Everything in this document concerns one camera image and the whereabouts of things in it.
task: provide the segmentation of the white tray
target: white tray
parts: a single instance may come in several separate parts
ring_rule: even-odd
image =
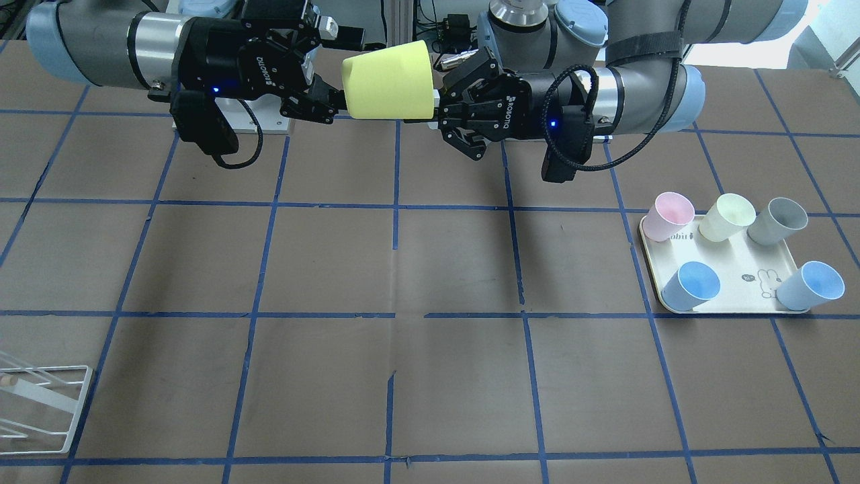
[[[665,242],[645,237],[639,222],[639,237],[660,304],[678,314],[806,313],[791,311],[777,300],[777,288],[797,272],[785,240],[765,247],[750,240],[743,230],[723,242],[711,242],[698,231],[702,218],[704,215],[696,215],[690,225]],[[675,311],[666,305],[660,292],[681,264],[690,261],[703,262],[714,269],[720,277],[720,294],[690,311]]]

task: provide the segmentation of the blue cup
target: blue cup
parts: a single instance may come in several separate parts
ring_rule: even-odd
[[[823,262],[809,261],[777,288],[777,299],[792,311],[834,301],[845,294],[845,281]]]
[[[690,311],[720,294],[720,277],[707,264],[684,263],[660,294],[669,309]]]

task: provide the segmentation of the cup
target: cup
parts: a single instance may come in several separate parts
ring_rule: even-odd
[[[345,59],[341,75],[353,118],[433,117],[433,70],[423,40]]]
[[[720,294],[720,277],[707,264],[687,262],[681,265],[660,292],[666,307],[690,311]]]
[[[654,199],[654,205],[642,221],[642,232],[654,242],[662,242],[678,233],[696,217],[696,209],[687,197],[667,191]]]
[[[711,242],[722,242],[755,221],[755,207],[744,197],[726,193],[699,222],[699,232]]]
[[[777,288],[777,299],[792,311],[806,311],[845,294],[845,281],[823,262],[810,261]]]
[[[789,198],[778,197],[746,229],[746,235],[761,245],[774,245],[792,233],[800,232],[809,223],[806,210]]]

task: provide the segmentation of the black cable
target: black cable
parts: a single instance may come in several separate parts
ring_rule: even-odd
[[[388,22],[385,21],[385,0],[379,0],[379,7],[382,15],[382,31],[385,34],[385,45],[388,46]]]
[[[684,0],[684,3],[681,5],[681,10],[678,19],[678,31],[681,33],[681,36],[684,36],[684,26],[687,21],[687,12],[690,10],[690,2],[691,0]],[[669,116],[669,109],[672,108],[672,99],[675,95],[675,84],[678,82],[678,71],[681,66],[681,59],[673,59],[672,61],[672,71],[669,74],[669,85],[666,87],[666,94],[663,99],[663,110],[660,112],[660,117],[657,118],[657,122],[654,124],[654,127],[651,128],[651,131],[645,135],[645,139],[642,140],[638,145],[636,145],[632,150],[624,154],[622,157],[611,161],[610,163],[604,164],[581,164],[576,163],[574,160],[568,158],[567,155],[562,153],[562,151],[556,145],[556,142],[550,136],[550,125],[547,120],[547,113],[550,110],[550,102],[552,93],[558,89],[558,86],[564,81],[564,79],[570,75],[573,71],[584,71],[585,69],[581,69],[582,66],[571,66],[565,70],[566,74],[564,76],[559,76],[556,78],[556,81],[550,85],[550,88],[546,91],[546,95],[544,95],[544,108],[541,111],[541,123],[543,124],[544,129],[544,139],[546,140],[547,146],[552,150],[552,152],[570,168],[575,168],[580,171],[602,171],[609,170],[610,168],[614,168],[621,163],[627,161],[632,158],[638,152],[642,150],[653,138],[654,136],[666,125]],[[588,90],[588,98],[592,98],[592,94],[594,98],[597,98],[597,83],[594,82],[596,74],[592,74],[592,86],[591,89]],[[588,102],[586,102],[586,109],[588,109],[587,113],[591,113],[591,109],[588,108]]]
[[[263,151],[263,128],[260,126],[260,122],[257,120],[257,117],[254,116],[254,111],[251,110],[251,107],[247,102],[242,99],[237,99],[237,101],[239,101],[239,104],[242,104],[242,107],[248,111],[248,115],[251,116],[251,121],[253,121],[254,126],[257,127],[257,149],[248,161],[237,164],[227,164],[224,162],[224,159],[221,158],[221,155],[212,155],[212,159],[215,160],[215,164],[227,170],[238,170],[240,168],[245,168],[246,166],[251,166],[260,157],[260,153]]]
[[[158,7],[156,7],[156,5],[152,2],[152,0],[140,0],[140,1],[143,2],[144,5],[149,7],[149,9],[152,10],[153,12],[160,12],[161,11],[158,9]]]

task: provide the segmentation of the yellow cup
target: yellow cup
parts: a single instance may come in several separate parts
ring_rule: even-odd
[[[433,72],[423,40],[346,59],[341,75],[353,118],[433,117]]]

